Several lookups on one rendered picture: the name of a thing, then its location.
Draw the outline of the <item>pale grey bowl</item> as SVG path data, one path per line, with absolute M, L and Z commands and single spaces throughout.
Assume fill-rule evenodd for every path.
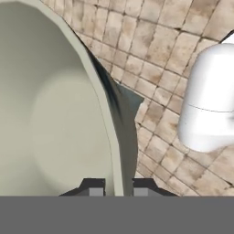
M 0 196 L 133 193 L 133 93 L 40 0 L 0 0 Z

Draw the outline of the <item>white rounded object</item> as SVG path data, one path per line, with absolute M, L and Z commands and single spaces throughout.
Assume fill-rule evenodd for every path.
M 184 146 L 197 152 L 234 144 L 234 29 L 198 54 L 177 134 Z

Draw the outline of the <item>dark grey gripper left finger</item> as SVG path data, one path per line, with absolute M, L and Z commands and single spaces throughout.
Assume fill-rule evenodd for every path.
M 104 178 L 84 178 L 79 187 L 73 188 L 66 193 L 61 194 L 62 197 L 104 197 L 105 192 Z

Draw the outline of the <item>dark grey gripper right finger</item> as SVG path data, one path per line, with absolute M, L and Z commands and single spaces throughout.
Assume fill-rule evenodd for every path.
M 134 178 L 133 195 L 135 197 L 175 197 L 176 194 L 159 187 L 152 178 Z

